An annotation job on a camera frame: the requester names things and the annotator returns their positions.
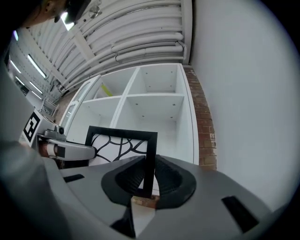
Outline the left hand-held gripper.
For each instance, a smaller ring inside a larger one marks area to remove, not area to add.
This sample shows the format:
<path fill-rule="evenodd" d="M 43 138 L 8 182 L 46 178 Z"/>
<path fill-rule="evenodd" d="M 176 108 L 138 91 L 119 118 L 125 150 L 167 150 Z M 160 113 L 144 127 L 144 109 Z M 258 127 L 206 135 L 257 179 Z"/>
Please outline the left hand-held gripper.
<path fill-rule="evenodd" d="M 64 161 L 90 160 L 96 157 L 96 148 L 74 142 L 46 138 L 56 125 L 34 110 L 22 131 L 22 145 L 36 150 L 41 156 Z"/>

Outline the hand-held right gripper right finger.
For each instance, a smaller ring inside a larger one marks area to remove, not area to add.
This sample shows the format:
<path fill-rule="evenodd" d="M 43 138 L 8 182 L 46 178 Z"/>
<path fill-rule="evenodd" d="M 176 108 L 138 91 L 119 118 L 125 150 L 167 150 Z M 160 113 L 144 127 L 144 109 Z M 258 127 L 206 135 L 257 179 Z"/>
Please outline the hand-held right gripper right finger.
<path fill-rule="evenodd" d="M 157 155 L 160 198 L 139 240 L 237 240 L 271 214 L 268 206 L 218 171 Z"/>

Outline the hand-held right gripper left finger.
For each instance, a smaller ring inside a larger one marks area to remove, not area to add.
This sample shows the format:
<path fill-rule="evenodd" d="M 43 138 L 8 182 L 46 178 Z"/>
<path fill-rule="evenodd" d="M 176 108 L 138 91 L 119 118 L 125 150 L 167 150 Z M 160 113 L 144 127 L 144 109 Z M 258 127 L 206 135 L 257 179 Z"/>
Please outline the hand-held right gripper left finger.
<path fill-rule="evenodd" d="M 135 237 L 131 199 L 140 193 L 145 156 L 61 171 L 67 186 L 97 220 L 128 237 Z"/>

